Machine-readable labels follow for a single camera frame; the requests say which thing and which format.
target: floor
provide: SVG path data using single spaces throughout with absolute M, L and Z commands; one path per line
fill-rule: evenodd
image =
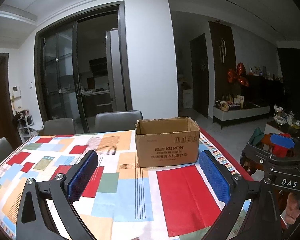
M 197 124 L 220 143 L 237 162 L 240 161 L 241 152 L 247 145 L 255 128 L 259 127 L 261 131 L 264 131 L 266 123 L 272 121 L 272 118 L 260 119 L 252 122 L 226 126 L 221 129 L 219 124 L 212 123 L 212 118 L 207 119 L 190 108 L 184 109 L 179 116 L 189 116 L 195 120 Z M 257 181 L 263 179 L 263 176 L 263 171 L 256 171 L 256 173 L 252 175 L 253 179 Z

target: colorful patterned tablecloth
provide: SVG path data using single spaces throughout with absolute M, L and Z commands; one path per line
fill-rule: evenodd
M 139 168 L 134 138 L 134 131 L 31 138 L 0 165 L 0 225 L 15 239 L 26 180 L 66 173 L 92 149 L 98 167 L 73 206 L 98 240 L 201 239 L 225 206 L 217 193 L 222 189 L 210 185 L 198 162 Z M 199 150 L 206 149 L 231 173 L 238 172 L 201 134 Z M 60 234 L 70 239 L 53 201 L 47 202 Z M 243 205 L 229 238 L 237 234 L 249 204 Z

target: silver bolt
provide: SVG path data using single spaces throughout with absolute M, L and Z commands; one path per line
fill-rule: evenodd
M 266 184 L 270 184 L 271 183 L 271 180 L 269 178 L 265 178 L 265 183 Z
M 236 179 L 236 180 L 242 180 L 242 175 L 241 174 L 236 173 L 233 176 L 234 176 L 234 179 Z
M 56 180 L 62 180 L 63 179 L 63 174 L 59 173 L 56 175 Z
M 34 182 L 34 179 L 30 178 L 30 179 L 27 179 L 27 184 L 32 184 Z

